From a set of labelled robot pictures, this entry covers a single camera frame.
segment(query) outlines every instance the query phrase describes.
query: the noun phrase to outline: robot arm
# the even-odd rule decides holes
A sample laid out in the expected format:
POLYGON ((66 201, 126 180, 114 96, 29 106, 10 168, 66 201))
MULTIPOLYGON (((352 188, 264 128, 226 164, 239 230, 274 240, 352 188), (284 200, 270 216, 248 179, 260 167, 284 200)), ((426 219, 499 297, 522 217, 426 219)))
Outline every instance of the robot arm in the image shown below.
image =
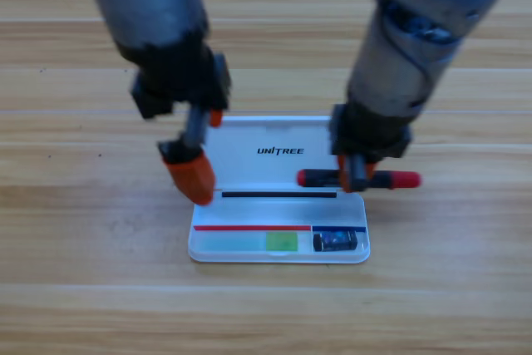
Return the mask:
POLYGON ((496 0, 376 1, 347 103, 332 115, 332 152, 342 157, 345 191, 365 190, 372 173, 365 164, 403 155, 409 125, 496 0))
POLYGON ((139 67, 131 94, 146 120, 191 104, 185 132, 159 144, 178 189, 196 204, 212 200, 214 172, 202 150, 207 125, 229 106, 230 78, 221 54, 205 44, 202 0, 96 0, 120 54, 139 67))

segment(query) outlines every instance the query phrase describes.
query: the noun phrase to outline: red marker cap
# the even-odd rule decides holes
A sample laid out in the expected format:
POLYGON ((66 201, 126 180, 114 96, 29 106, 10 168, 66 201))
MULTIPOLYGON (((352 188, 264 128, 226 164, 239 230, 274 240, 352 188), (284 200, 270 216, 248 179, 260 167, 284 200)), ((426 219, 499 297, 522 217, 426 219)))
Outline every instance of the red marker cap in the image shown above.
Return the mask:
POLYGON ((305 181, 306 181, 306 179, 305 179, 305 170, 300 170, 298 172, 298 185, 304 187, 305 186, 305 181))
POLYGON ((390 189, 413 189, 421 186, 421 175, 417 172, 393 171, 390 189))

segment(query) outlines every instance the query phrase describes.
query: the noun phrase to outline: light green sticky note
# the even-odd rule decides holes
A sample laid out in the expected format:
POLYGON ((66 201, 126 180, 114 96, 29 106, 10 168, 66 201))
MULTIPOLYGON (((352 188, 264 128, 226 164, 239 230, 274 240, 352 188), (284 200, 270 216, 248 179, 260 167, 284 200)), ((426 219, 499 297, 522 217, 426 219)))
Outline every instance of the light green sticky note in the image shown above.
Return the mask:
POLYGON ((268 232, 266 236, 267 251, 297 251, 298 234, 295 232, 268 232))

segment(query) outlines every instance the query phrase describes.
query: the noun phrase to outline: open lid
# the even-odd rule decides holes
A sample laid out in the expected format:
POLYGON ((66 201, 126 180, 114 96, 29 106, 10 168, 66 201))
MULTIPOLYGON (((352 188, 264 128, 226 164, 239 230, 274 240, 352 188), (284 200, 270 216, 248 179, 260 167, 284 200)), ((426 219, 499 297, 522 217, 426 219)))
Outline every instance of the open lid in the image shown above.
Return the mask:
POLYGON ((209 129, 205 145, 216 188, 293 190, 301 169, 337 168, 328 122, 328 116, 225 117, 220 128, 209 129))

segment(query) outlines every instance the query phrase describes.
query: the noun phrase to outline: gray robot arm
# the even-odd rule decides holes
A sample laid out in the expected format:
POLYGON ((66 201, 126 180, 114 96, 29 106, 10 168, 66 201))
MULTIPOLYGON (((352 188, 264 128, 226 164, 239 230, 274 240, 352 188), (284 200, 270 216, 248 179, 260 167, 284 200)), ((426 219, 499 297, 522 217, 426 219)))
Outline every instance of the gray robot arm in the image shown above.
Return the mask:
POLYGON ((403 155, 409 125, 496 0, 376 1, 347 103, 332 117, 332 152, 351 157, 348 190, 364 190, 364 163, 403 155))

